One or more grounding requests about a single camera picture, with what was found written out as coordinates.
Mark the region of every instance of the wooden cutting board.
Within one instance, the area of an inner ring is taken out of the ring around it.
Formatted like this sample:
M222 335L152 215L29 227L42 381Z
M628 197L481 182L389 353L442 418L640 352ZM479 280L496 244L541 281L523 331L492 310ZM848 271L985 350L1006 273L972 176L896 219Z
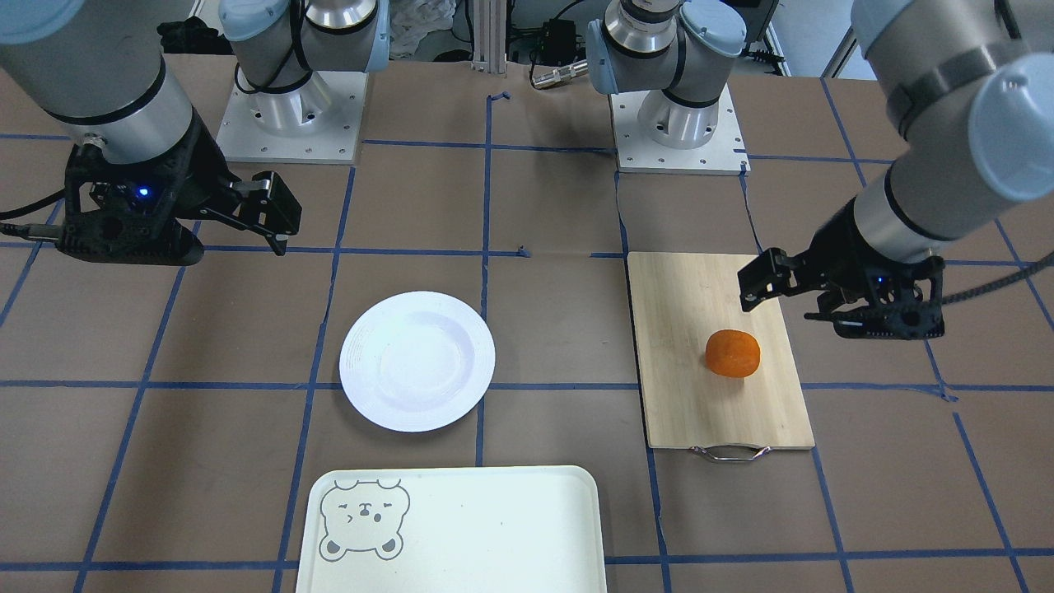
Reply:
M749 314L736 273L752 255L630 253L629 284L648 443L812 449L813 429L779 301ZM706 369L719 330L753 335L761 367L745 379Z

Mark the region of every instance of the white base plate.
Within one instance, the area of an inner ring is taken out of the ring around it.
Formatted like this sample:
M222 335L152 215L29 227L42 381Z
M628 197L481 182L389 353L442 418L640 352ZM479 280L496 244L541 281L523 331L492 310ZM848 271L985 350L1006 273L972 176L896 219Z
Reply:
M696 175L739 175L750 171L743 133L725 85L718 100L721 114L710 141L692 150L664 146L652 140L637 122L650 91L611 95L614 143L619 149L619 170L627 173L687 173Z
M494 339L475 310L440 292L405 292L370 308L340 350L348 400L404 433L446 427L490 387Z
M581 468L336 471L308 496L296 593L606 590Z
M292 138L270 134L256 123L248 97L235 87L216 137L223 156L235 162L353 163L369 75L362 72L318 74L336 100L345 102L339 117L328 127L310 136Z

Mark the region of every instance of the plastic bag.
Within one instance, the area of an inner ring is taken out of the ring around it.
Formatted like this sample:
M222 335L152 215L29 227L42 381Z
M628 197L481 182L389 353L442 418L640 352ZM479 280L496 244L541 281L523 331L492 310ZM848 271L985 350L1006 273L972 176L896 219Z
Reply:
M413 55L421 40L433 31L454 24L455 0L391 0L392 58Z

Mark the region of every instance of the round plate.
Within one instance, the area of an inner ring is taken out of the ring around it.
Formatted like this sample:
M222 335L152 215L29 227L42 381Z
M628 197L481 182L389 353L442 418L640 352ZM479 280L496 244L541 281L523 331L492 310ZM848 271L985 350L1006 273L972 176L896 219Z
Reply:
M351 327L340 350L340 382L351 406L403 433L465 416L493 375L487 324L440 292L406 292L377 303Z

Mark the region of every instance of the white plate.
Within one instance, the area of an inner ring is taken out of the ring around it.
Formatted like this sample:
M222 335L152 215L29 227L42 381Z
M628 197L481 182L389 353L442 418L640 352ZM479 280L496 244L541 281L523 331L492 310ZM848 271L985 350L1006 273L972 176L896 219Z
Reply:
M465 416L493 374L487 324L440 292L405 292L377 303L351 327L340 350L348 400L375 424L403 433Z
M297 593L604 593L585 470L339 470L308 496Z

